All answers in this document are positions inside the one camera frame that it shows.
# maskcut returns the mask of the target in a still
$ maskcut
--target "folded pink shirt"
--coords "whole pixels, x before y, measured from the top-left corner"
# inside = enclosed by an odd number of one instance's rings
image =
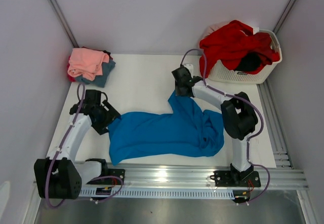
[[[83,76],[93,81],[102,75],[102,63],[109,62],[109,55],[87,48],[73,48],[67,73],[72,77]]]

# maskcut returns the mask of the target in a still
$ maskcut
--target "laundry basket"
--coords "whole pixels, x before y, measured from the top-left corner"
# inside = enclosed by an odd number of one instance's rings
[[[282,53],[279,41],[275,34],[271,30],[260,29],[260,32],[270,34],[272,39],[271,47],[274,51],[279,53],[280,60],[273,62],[271,65],[266,65],[259,73],[257,74],[248,74],[241,71],[228,70],[221,62],[218,60],[215,66],[212,68],[208,79],[212,81],[220,82],[229,82],[229,83],[238,83],[238,84],[261,84],[263,83],[269,74],[273,71],[277,64],[282,61]]]

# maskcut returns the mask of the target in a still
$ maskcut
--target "table top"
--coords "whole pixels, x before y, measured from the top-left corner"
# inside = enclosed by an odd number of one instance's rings
[[[172,113],[168,104],[168,98],[174,91],[174,78],[171,71],[179,67],[182,56],[180,55],[113,55],[116,67],[111,72],[105,88],[87,85],[86,89],[96,89],[108,95],[109,103],[120,114],[130,111],[144,111],[155,114]],[[194,75],[199,75],[199,57],[187,56],[184,63],[194,65]],[[257,85],[241,85],[208,81],[208,83],[228,94],[246,92],[250,101],[263,114]],[[77,83],[71,83],[61,116],[57,123],[55,133],[49,148],[51,151],[58,145],[65,133],[69,118],[70,108],[78,102],[76,96]],[[202,109],[210,109],[220,112],[214,106],[200,99],[194,98]],[[123,160],[122,163],[153,164],[153,165],[177,165],[177,166],[229,166],[232,161],[231,138],[224,131],[225,144],[213,157],[185,157],[173,154],[149,156]],[[85,135],[77,152],[76,160],[85,161],[89,158],[103,158],[107,162],[109,157],[109,135],[99,135],[91,128]],[[251,140],[251,160],[255,164],[275,168],[276,164],[272,152],[267,125],[263,132]]]

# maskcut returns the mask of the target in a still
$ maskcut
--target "gray floor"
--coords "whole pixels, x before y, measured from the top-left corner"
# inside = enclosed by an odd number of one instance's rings
[[[36,224],[305,223],[296,192],[268,191],[250,206],[224,200],[113,198],[95,205],[70,202],[57,210],[41,205]]]

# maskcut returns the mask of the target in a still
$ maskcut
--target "blue cloth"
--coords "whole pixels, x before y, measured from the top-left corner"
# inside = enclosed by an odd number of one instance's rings
[[[173,114],[130,112],[109,126],[109,155],[113,165],[120,161],[162,154],[211,157],[224,145],[222,115],[201,111],[189,97],[168,100]]]
[[[110,59],[109,63],[102,63],[102,75],[101,76],[95,76],[95,79],[93,81],[90,81],[88,79],[83,78],[83,76],[75,77],[75,80],[78,82],[84,82],[86,85],[93,84],[98,87],[104,88],[106,85],[106,82],[108,80],[108,76],[113,68],[115,68],[116,63]]]

